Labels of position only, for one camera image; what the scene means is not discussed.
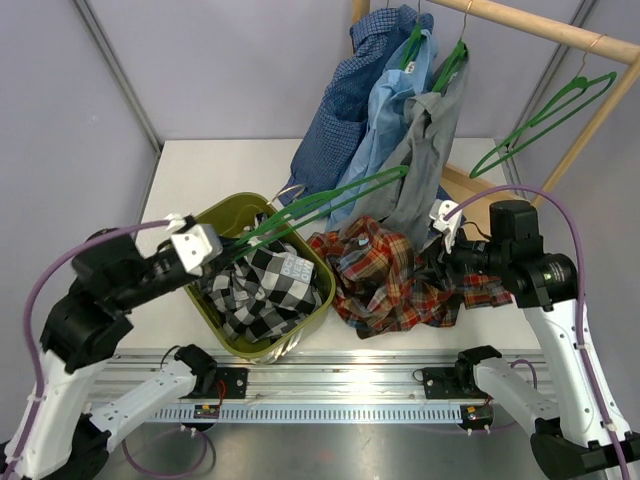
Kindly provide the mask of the black white checkered shirt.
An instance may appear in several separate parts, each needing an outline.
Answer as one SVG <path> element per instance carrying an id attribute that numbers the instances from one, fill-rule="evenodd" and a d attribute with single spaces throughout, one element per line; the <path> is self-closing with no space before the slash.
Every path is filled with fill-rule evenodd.
<path id="1" fill-rule="evenodd" d="M 282 240 L 249 241 L 251 252 L 196 289 L 219 316 L 232 341 L 275 341 L 291 332 L 322 304 L 314 263 Z"/>

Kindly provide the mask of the red plaid shirt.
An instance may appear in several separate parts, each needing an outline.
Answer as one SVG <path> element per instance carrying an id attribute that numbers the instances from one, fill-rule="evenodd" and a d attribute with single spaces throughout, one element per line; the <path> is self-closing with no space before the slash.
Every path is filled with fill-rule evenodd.
<path id="1" fill-rule="evenodd" d="M 315 233 L 309 246 L 329 266 L 336 283 L 333 307 L 362 340 L 423 324 L 453 327 L 461 307 L 512 303 L 496 277 L 465 274 L 443 288 L 427 281 L 406 236 L 363 217 L 343 233 Z"/>

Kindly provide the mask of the green hanger of plaid shirt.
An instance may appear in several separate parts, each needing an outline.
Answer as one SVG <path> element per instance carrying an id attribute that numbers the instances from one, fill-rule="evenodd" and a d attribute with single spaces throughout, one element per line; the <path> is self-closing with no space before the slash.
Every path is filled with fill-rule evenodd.
<path id="1" fill-rule="evenodd" d="M 331 208 L 327 208 L 326 212 L 331 213 L 357 199 L 369 195 L 374 191 L 399 181 L 407 175 L 408 166 L 400 165 L 380 173 L 376 173 L 362 180 L 358 180 L 347 184 L 344 187 L 333 190 L 322 191 L 296 200 L 290 203 L 282 210 L 272 214 L 266 221 L 252 232 L 246 233 L 239 237 L 232 247 L 241 251 L 250 247 L 249 241 L 256 237 L 265 236 L 267 240 L 277 240 L 307 224 L 314 222 L 322 217 L 321 208 L 330 204 L 333 200 L 341 197 L 350 190 L 357 189 L 357 192 L 343 201 L 337 203 Z"/>

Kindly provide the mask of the green hanger with metal hook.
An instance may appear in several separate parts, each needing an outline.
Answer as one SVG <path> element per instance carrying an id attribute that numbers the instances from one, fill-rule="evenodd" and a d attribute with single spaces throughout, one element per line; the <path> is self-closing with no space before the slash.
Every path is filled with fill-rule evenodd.
<path id="1" fill-rule="evenodd" d="M 590 106 L 593 102 L 603 96 L 616 82 L 617 72 L 610 71 L 597 78 L 587 78 L 582 75 L 582 70 L 586 66 L 586 57 L 591 53 L 598 42 L 605 38 L 605 34 L 599 34 L 589 45 L 582 57 L 582 63 L 576 75 L 558 90 L 551 99 L 521 127 L 513 131 L 500 144 L 486 153 L 469 173 L 471 179 L 475 179 L 506 162 L 515 154 L 521 152 L 532 143 L 536 142 L 550 131 L 559 127 L 574 115 Z M 528 140 L 519 145 L 515 142 L 522 135 L 532 129 L 540 127 L 544 122 L 556 120 L 546 128 L 540 130 Z"/>

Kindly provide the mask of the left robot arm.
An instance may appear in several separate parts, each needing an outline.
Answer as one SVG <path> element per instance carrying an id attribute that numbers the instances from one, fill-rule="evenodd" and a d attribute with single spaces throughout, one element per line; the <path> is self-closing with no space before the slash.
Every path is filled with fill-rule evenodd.
<path id="1" fill-rule="evenodd" d="M 216 361 L 190 344 L 108 406 L 84 410 L 98 375 L 133 328 L 131 311 L 213 276 L 240 251 L 190 217 L 168 225 L 170 238 L 150 257 L 132 236 L 151 223 L 99 231 L 34 285 L 23 322 L 36 384 L 18 430 L 3 445 L 3 478 L 92 479 L 116 446 L 164 406 L 225 395 Z"/>

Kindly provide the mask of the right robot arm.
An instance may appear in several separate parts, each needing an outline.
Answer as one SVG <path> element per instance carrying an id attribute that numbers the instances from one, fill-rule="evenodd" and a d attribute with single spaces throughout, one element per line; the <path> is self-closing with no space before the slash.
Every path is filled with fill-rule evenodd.
<path id="1" fill-rule="evenodd" d="M 453 387 L 468 398 L 497 401 L 529 437 L 534 458 L 549 479 L 572 479 L 618 468 L 622 478 L 639 459 L 634 432 L 608 387 L 591 338 L 579 273 L 564 254 L 545 252 L 538 212 L 525 200 L 489 207 L 490 236 L 470 241 L 461 231 L 461 209 L 437 201 L 433 228 L 442 239 L 427 250 L 428 271 L 440 282 L 487 274 L 514 298 L 542 349 L 555 397 L 526 382 L 494 347 L 459 352 L 451 375 L 423 371 L 423 385 Z"/>

